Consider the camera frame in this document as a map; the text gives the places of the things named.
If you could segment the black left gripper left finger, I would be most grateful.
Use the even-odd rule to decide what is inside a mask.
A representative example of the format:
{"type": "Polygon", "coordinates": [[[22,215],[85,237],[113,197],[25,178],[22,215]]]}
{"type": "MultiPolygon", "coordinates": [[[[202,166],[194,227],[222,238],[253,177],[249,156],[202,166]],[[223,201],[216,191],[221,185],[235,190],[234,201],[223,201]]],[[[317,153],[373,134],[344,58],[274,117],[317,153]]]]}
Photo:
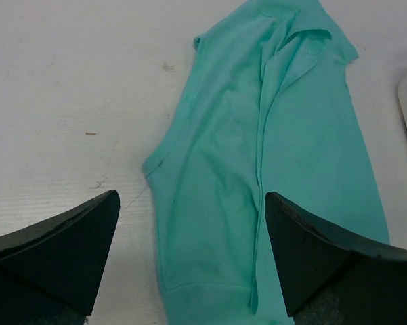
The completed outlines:
{"type": "Polygon", "coordinates": [[[86,324],[119,218],[108,190],[0,236],[0,324],[86,324]]]}

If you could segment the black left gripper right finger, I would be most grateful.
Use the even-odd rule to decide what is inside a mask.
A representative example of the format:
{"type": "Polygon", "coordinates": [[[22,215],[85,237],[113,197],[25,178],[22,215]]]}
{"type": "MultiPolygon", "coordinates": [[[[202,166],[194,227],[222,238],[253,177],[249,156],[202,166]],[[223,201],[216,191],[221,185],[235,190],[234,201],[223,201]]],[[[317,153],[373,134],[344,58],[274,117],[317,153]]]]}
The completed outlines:
{"type": "Polygon", "coordinates": [[[296,324],[407,324],[407,250],[368,239],[272,192],[265,219],[296,324]]]}

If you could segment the teal t-shirt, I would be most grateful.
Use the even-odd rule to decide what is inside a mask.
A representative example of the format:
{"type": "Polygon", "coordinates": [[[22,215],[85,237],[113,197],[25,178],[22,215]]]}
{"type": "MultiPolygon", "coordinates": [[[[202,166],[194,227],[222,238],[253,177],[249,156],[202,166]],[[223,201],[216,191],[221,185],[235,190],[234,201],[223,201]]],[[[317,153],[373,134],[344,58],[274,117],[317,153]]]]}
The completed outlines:
{"type": "Polygon", "coordinates": [[[267,193],[389,242],[345,76],[358,53],[318,1],[247,1],[194,48],[171,126],[142,167],[167,321],[291,324],[267,193]]]}

